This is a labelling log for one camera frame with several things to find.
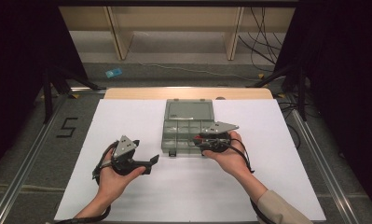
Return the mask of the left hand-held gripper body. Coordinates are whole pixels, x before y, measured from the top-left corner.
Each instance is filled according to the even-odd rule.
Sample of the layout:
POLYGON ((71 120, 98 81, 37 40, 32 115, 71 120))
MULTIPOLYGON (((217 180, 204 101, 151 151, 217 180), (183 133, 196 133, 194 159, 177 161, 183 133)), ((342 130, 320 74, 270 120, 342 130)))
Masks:
POLYGON ((122 135, 121 138, 116 141, 115 149, 111 157, 111 164, 114 171, 119 175, 128 175, 134 169, 138 168, 135 166, 135 160, 133 159, 137 147, 134 146, 132 141, 133 140, 130 140, 126 135, 122 135))

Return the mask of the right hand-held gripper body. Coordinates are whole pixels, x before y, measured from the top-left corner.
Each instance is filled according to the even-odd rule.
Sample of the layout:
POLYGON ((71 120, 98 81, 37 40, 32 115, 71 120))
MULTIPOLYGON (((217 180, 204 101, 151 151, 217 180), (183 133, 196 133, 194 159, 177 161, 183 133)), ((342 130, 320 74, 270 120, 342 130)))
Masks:
POLYGON ((204 135, 204 142, 209 143, 208 147, 201 147, 203 150, 213 152, 224 152, 230 144, 229 132, 237 130, 238 125, 217 121, 209 128, 204 129, 200 134, 204 135))

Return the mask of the grey transparent compartment box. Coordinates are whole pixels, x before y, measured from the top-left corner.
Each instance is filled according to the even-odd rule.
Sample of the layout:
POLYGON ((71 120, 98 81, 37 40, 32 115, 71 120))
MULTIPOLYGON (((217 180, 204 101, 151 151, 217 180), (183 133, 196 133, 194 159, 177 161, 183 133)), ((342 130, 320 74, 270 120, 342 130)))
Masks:
POLYGON ((212 100, 169 99, 166 102, 161 149, 169 157, 200 154, 193 138, 214 123, 212 100))

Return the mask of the person's right hand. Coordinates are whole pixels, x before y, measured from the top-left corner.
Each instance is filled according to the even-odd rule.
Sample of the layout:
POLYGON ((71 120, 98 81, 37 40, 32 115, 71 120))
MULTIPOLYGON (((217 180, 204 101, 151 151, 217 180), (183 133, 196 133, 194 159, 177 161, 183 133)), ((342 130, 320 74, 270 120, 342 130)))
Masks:
POLYGON ((218 153, 204 150, 202 154, 215 160, 226 173, 235 177, 240 183, 247 182, 253 175, 244 159, 244 146, 241 136, 235 131, 230 131, 229 136, 231 146, 224 152, 218 153))

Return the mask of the person's left hand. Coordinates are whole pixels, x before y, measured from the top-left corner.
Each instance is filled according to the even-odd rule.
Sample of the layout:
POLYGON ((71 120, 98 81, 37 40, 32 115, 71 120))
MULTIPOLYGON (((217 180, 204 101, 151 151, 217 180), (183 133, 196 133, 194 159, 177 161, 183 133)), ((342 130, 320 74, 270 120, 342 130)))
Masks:
POLYGON ((144 171, 145 168, 142 166, 127 175, 119 175, 111 166, 105 166, 100 172, 100 184, 96 198, 102 202, 113 202, 124 192, 130 182, 144 171))

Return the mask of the white table sheet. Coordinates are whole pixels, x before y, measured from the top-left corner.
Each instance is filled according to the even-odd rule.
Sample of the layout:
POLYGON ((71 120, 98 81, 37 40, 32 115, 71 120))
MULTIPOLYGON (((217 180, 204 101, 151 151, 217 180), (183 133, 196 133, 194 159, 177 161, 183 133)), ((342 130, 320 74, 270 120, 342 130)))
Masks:
MULTIPOLYGON (((97 191, 92 171, 122 135, 137 139, 135 159, 159 160, 112 204, 108 223, 252 223, 256 214, 241 185, 218 164, 196 154, 161 150, 163 100, 102 100, 81 148, 56 219, 79 212, 97 191)), ((282 112, 274 100, 218 100, 215 119, 239 127, 255 176, 308 219, 323 221, 320 206, 282 112)))

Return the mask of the blue card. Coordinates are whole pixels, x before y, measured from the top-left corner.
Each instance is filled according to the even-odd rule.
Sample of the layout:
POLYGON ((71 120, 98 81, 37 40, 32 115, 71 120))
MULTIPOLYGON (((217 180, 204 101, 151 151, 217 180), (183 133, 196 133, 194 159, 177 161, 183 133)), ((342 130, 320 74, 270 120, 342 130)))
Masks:
POLYGON ((122 74, 122 70, 120 68, 115 68, 115 69, 106 71, 105 74, 108 78, 118 77, 122 74))

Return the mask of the black metal stand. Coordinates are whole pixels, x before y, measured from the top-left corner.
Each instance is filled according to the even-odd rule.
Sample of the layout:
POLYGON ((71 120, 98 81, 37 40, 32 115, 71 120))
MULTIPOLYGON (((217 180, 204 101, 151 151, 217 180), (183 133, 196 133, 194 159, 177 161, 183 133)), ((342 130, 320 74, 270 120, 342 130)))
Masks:
POLYGON ((42 84, 43 84, 44 102, 45 102, 45 119, 44 119, 45 123, 48 123, 48 121, 53 115, 51 87, 54 87, 58 94, 69 95, 71 92, 71 88, 67 83, 67 79, 73 79, 76 82, 94 91, 105 91, 106 90, 106 87, 100 87, 90 82, 87 78, 78 76, 76 73, 73 73, 63 67, 54 65, 48 68, 42 75, 42 84))
POLYGON ((284 82, 282 83, 282 90, 284 92, 297 89, 297 111, 301 118, 306 121, 306 71, 301 65, 296 63, 288 64, 277 71, 274 71, 267 78, 263 78, 252 85, 252 88, 262 88, 279 77, 284 77, 284 82))

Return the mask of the light wooden shelf unit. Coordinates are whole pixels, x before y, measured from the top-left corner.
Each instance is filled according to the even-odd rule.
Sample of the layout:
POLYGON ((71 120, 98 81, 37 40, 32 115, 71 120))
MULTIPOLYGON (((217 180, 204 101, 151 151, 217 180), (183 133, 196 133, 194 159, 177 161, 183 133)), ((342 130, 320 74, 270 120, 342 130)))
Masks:
POLYGON ((290 7, 61 7, 70 31, 109 31, 119 60, 129 52, 136 32, 218 32, 232 61, 241 33, 255 33, 263 20, 268 33, 285 33, 290 7))

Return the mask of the black curtain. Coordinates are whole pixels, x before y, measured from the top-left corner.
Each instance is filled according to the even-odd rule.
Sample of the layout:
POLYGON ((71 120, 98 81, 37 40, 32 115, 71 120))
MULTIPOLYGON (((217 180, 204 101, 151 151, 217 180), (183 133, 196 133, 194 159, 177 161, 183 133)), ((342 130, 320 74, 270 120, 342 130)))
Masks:
POLYGON ((0 160, 56 66, 87 76, 56 1, 0 0, 0 160))
POLYGON ((372 0, 296 0, 276 64, 300 57, 340 152, 372 201, 372 0))

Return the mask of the aluminium floor rail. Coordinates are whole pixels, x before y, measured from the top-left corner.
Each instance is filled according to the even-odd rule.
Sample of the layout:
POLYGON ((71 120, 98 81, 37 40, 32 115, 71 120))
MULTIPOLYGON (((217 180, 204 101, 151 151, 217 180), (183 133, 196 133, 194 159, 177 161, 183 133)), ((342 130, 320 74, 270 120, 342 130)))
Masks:
POLYGON ((56 103, 54 104, 53 112, 51 113, 50 117, 42 123, 42 126, 39 129, 37 136, 34 138, 30 148, 28 149, 27 154, 22 159, 19 170, 14 175, 12 181, 6 186, 3 197, 0 200, 0 224, 5 222, 9 211, 21 192, 22 186, 30 174, 38 154, 45 144, 48 133, 52 127, 52 123, 55 121, 66 99, 66 95, 62 95, 57 98, 56 103))
POLYGON ((338 180, 331 170, 320 146, 318 145, 309 124, 301 118, 296 110, 293 112, 293 117, 306 141, 310 153, 317 164, 317 167, 324 179, 325 185, 327 186, 344 223, 360 224, 354 213, 354 210, 352 209, 351 202, 347 198, 342 187, 339 185, 338 180))

